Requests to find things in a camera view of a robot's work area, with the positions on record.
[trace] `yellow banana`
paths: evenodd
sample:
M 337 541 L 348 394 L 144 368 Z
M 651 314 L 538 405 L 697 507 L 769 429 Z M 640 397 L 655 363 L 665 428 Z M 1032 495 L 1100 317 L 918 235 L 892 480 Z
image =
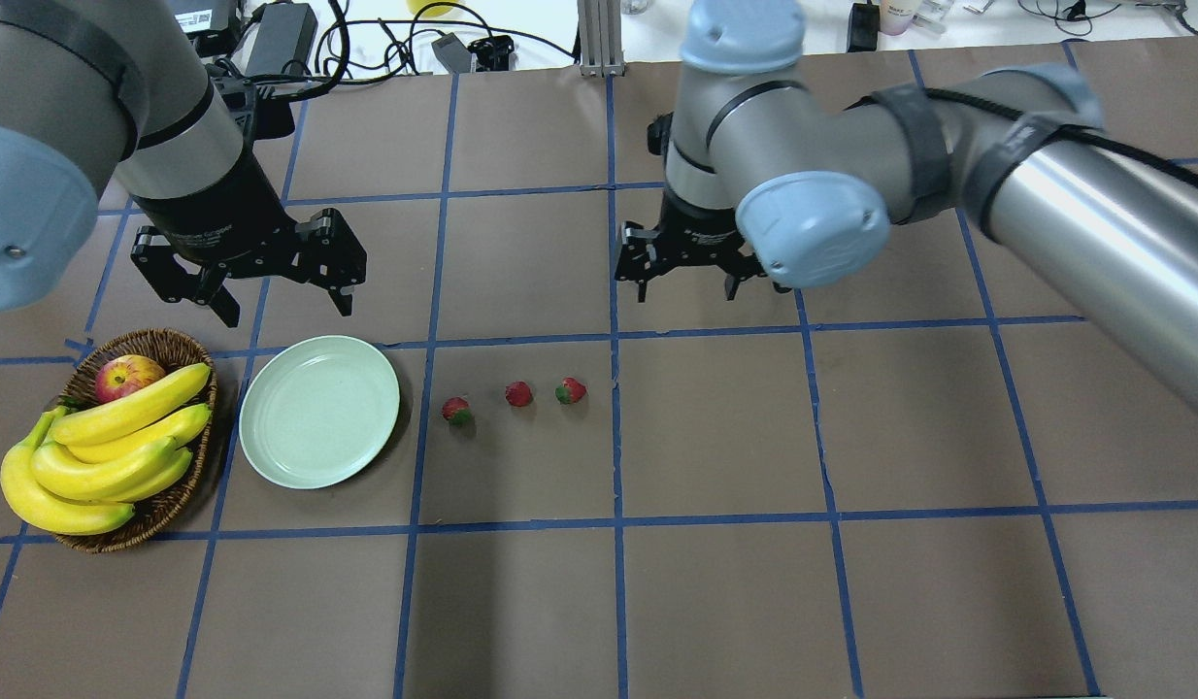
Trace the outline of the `yellow banana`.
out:
M 30 457 L 34 477 L 52 493 L 69 500 L 111 500 L 163 470 L 176 451 L 176 439 L 163 436 L 120 459 L 87 464 L 74 459 L 61 444 L 46 441 Z
M 210 406 L 207 403 L 198 403 L 196 405 L 179 409 L 179 411 L 163 417 L 163 420 L 157 421 L 155 424 L 145 426 L 145 428 L 133 434 L 125 434 L 125 436 L 114 439 L 113 441 L 92 444 L 92 446 L 74 444 L 74 446 L 68 446 L 68 452 L 72 452 L 72 456 L 78 457 L 83 462 L 101 464 L 111 459 L 119 459 L 119 457 L 128 454 L 128 452 L 143 446 L 143 444 L 155 441 L 161 436 L 176 438 L 176 444 L 189 444 L 192 439 L 201 434 L 208 420 Z
M 7 505 L 26 523 L 46 531 L 77 536 L 103 534 L 133 518 L 133 505 L 72 502 L 38 486 L 30 469 L 32 456 L 62 408 L 43 412 L 34 432 L 8 448 L 0 468 L 0 488 Z
M 49 436 L 66 446 L 113 441 L 175 411 L 207 385 L 207 364 L 199 362 L 179 368 L 135 393 L 60 417 L 52 426 Z
M 163 470 L 151 475 L 147 481 L 138 487 L 131 487 L 128 490 L 111 495 L 110 500 L 137 502 L 138 500 L 146 500 L 146 498 L 161 490 L 167 490 L 174 482 L 181 481 L 182 475 L 186 475 L 187 470 L 189 470 L 192 460 L 194 460 L 194 452 L 190 452 L 189 448 L 177 448 L 171 453 L 171 462 Z

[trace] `red strawberry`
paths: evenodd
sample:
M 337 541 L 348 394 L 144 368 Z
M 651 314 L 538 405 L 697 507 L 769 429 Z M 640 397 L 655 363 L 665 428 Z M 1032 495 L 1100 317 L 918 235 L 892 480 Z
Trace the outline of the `red strawberry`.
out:
M 473 412 L 470 411 L 470 403 L 460 396 L 448 398 L 448 400 L 443 402 L 443 410 L 440 412 L 443 415 L 443 420 L 448 421 L 448 424 L 461 426 L 473 420 Z
M 534 394 L 524 380 L 515 380 L 504 388 L 504 400 L 513 408 L 525 408 L 534 399 Z
M 565 376 L 561 385 L 556 386 L 556 400 L 565 405 L 577 403 L 585 394 L 586 386 L 573 376 Z

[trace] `brown basket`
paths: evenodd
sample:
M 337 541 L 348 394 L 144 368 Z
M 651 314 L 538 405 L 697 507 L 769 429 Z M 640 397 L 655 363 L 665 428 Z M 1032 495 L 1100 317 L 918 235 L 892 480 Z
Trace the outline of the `brown basket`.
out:
M 168 372 L 198 362 L 207 363 L 212 370 L 210 380 L 202 391 L 198 392 L 187 404 L 207 403 L 212 408 L 212 420 L 207 422 L 202 433 L 189 442 L 189 447 L 194 451 L 194 463 L 189 465 L 186 475 L 182 475 L 181 481 L 173 483 L 171 487 L 157 495 L 151 495 L 146 500 L 134 504 L 133 518 L 123 526 L 92 536 L 54 535 L 59 543 L 87 554 L 120 552 L 120 549 L 143 543 L 143 541 L 163 531 L 194 495 L 202 478 L 205 464 L 207 464 L 207 447 L 212 442 L 210 436 L 212 436 L 212 427 L 214 426 L 214 400 L 218 398 L 214 362 L 205 347 L 181 331 L 169 329 L 139 330 L 116 337 L 108 344 L 95 349 L 95 352 L 77 368 L 68 380 L 68 385 L 65 386 L 63 393 L 59 394 L 56 403 L 67 402 L 77 408 L 97 405 L 95 376 L 103 364 L 120 357 L 120 355 L 151 357 Z

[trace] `plate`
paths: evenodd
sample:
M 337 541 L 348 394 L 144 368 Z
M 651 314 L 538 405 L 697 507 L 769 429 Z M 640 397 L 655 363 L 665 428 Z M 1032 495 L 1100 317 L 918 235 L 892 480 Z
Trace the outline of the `plate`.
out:
M 241 404 L 241 448 L 277 486 L 328 487 L 374 459 L 399 411 L 400 384 L 382 352 L 356 337 L 311 337 L 254 376 Z

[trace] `red apple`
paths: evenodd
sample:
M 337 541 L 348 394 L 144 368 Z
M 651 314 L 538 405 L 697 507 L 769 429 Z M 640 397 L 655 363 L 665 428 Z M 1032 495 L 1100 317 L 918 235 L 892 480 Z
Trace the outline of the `red apple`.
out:
M 103 364 L 95 375 L 95 398 L 99 403 L 111 403 L 129 393 L 155 384 L 168 372 L 159 362 L 143 355 L 123 355 Z

